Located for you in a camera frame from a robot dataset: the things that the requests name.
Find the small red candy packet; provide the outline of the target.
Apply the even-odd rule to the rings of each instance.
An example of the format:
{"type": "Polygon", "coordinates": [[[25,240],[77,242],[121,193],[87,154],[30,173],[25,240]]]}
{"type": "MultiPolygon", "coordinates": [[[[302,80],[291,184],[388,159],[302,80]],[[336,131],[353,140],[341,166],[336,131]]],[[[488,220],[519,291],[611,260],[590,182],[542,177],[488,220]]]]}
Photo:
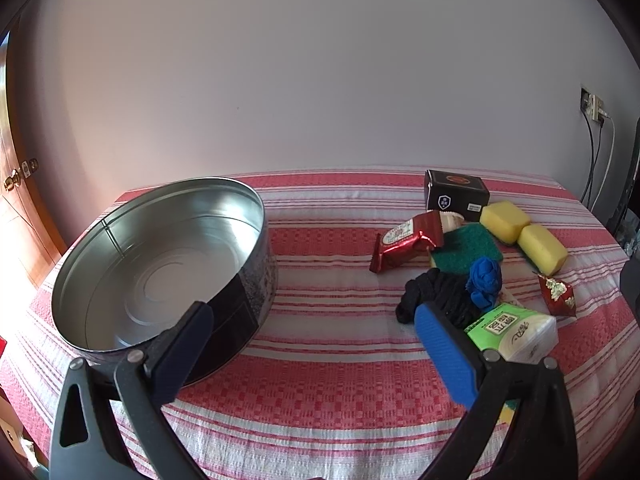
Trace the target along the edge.
{"type": "Polygon", "coordinates": [[[544,274],[537,273],[536,277],[549,313],[557,318],[574,318],[577,307],[573,287],[544,274]]]}

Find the blue knotted cloth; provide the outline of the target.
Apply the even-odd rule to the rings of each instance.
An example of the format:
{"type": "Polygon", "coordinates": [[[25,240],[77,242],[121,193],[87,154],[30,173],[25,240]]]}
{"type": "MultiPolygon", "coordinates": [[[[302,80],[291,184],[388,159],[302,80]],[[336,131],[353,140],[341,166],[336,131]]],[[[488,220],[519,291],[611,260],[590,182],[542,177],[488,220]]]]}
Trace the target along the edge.
{"type": "Polygon", "coordinates": [[[502,289],[502,273],[498,261],[480,257],[469,270],[469,278],[465,286],[471,301],[482,312],[495,307],[502,289]]]}

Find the black knotted cloth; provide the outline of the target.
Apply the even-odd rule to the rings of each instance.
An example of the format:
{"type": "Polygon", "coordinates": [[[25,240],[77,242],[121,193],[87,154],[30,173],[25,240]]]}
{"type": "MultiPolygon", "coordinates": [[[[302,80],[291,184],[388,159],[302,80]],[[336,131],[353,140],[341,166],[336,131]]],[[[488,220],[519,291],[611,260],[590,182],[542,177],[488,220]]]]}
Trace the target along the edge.
{"type": "Polygon", "coordinates": [[[454,274],[437,268],[420,274],[405,284],[395,314],[400,324],[412,324],[416,308],[430,302],[458,330],[464,330],[480,318],[480,308],[466,289],[468,274],[454,274]]]}

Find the yellow sponge front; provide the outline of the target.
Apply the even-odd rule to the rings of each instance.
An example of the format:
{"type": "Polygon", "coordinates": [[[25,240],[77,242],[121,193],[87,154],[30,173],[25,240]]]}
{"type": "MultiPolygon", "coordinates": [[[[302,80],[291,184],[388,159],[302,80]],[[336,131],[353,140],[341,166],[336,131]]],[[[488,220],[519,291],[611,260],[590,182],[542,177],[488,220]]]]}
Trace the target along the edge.
{"type": "Polygon", "coordinates": [[[538,271],[547,276],[558,272],[568,257],[563,244],[541,224],[530,224],[522,229],[518,247],[538,271]]]}

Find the yellow sponge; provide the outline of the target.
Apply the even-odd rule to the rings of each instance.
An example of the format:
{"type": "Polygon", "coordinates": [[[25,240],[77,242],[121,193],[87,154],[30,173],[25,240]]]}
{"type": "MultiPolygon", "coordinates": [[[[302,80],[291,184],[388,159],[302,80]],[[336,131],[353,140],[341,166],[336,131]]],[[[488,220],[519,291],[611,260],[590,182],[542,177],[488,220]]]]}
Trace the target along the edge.
{"type": "Polygon", "coordinates": [[[563,244],[541,224],[530,224],[522,229],[518,247],[538,271],[547,276],[558,272],[568,257],[563,244]]]}
{"type": "Polygon", "coordinates": [[[480,214],[480,224],[506,245],[515,244],[530,222],[529,215],[508,200],[489,204],[480,214]]]}

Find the green scouring sponge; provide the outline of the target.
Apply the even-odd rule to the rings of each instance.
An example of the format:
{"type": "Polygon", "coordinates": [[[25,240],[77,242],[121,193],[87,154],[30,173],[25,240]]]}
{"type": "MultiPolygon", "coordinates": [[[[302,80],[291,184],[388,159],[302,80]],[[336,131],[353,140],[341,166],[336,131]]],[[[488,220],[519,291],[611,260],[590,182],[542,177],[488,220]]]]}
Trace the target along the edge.
{"type": "Polygon", "coordinates": [[[444,234],[442,247],[432,251],[431,266],[453,274],[468,273],[472,263],[479,258],[503,259],[494,238],[480,223],[460,226],[444,234]]]}

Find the beige snack packet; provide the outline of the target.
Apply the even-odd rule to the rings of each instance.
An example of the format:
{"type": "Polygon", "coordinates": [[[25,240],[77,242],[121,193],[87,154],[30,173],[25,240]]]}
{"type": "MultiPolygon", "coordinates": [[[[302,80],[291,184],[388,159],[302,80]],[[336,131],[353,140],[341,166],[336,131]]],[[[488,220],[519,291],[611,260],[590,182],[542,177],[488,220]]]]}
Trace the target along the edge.
{"type": "Polygon", "coordinates": [[[452,232],[465,224],[462,214],[457,214],[453,211],[441,211],[439,213],[439,219],[442,225],[442,232],[444,233],[452,232]]]}

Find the red snack packet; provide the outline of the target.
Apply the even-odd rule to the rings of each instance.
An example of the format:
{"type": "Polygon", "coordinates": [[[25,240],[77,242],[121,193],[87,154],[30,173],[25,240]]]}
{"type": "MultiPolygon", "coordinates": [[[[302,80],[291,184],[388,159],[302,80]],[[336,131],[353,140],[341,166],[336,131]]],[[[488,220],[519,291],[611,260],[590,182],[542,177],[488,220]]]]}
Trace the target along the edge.
{"type": "Polygon", "coordinates": [[[417,214],[384,234],[378,233],[369,270],[379,274],[395,269],[442,246],[444,232],[439,212],[417,214]]]}

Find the black gift box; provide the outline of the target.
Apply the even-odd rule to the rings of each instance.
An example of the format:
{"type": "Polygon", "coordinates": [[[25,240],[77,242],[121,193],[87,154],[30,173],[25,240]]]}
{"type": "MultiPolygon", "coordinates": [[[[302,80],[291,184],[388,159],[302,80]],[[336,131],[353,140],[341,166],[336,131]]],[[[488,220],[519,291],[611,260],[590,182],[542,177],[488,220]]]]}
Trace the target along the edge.
{"type": "Polygon", "coordinates": [[[427,169],[424,176],[426,210],[461,214],[467,222],[479,222],[490,193],[480,177],[427,169]]]}

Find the wooden door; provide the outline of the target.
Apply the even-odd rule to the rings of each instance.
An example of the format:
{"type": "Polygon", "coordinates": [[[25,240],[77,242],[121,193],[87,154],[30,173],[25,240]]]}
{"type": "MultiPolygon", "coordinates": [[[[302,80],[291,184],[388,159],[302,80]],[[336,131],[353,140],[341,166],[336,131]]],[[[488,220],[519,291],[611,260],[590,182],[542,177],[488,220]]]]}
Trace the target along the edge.
{"type": "Polygon", "coordinates": [[[39,193],[35,175],[6,192],[4,179],[23,160],[25,148],[15,110],[15,70],[10,67],[10,37],[1,40],[1,289],[38,288],[66,251],[66,244],[39,193]]]}

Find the red striped tablecloth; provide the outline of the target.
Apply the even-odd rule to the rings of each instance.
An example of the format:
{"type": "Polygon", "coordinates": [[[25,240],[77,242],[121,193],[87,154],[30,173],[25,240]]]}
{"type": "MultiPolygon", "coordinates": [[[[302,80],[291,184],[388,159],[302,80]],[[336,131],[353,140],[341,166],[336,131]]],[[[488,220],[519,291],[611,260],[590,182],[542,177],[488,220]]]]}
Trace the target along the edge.
{"type": "MultiPolygon", "coordinates": [[[[560,277],[577,312],[553,349],[575,419],[578,474],[588,478],[634,414],[639,327],[620,292],[623,249],[547,177],[485,170],[567,248],[560,277]]],[[[250,174],[265,203],[278,290],[265,324],[222,370],[164,409],[213,479],[414,479],[462,416],[416,333],[395,309],[416,259],[369,269],[375,237],[424,207],[420,168],[250,174]]]]}

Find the round metal tin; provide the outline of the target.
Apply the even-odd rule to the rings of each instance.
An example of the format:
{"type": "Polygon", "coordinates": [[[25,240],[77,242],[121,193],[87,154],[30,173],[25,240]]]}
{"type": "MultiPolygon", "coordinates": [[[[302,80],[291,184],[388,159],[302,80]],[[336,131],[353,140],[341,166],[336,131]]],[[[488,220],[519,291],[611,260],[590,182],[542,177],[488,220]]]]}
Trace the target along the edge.
{"type": "Polygon", "coordinates": [[[204,302],[214,324],[186,378],[193,385],[247,346],[277,281],[258,192],[229,178],[184,180],[133,198],[88,229],[58,271],[51,313],[70,346],[106,363],[148,348],[204,302]]]}

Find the brass door knob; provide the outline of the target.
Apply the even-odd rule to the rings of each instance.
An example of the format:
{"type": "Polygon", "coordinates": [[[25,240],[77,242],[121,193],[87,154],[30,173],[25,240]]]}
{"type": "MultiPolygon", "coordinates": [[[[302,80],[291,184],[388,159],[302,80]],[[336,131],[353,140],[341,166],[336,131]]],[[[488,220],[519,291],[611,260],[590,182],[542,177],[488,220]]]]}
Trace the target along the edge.
{"type": "Polygon", "coordinates": [[[39,162],[35,158],[23,160],[18,168],[14,168],[3,181],[3,188],[11,192],[18,188],[23,181],[29,179],[39,169],[39,162]]]}

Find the wall power socket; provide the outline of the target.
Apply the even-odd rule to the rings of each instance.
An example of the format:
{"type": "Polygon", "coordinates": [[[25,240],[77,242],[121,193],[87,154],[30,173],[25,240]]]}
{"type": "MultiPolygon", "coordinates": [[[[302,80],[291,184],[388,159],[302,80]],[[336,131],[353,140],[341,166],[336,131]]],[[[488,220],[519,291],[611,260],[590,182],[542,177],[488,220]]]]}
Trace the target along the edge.
{"type": "Polygon", "coordinates": [[[585,87],[580,88],[580,110],[593,122],[603,122],[608,118],[600,96],[590,92],[585,87]]]}

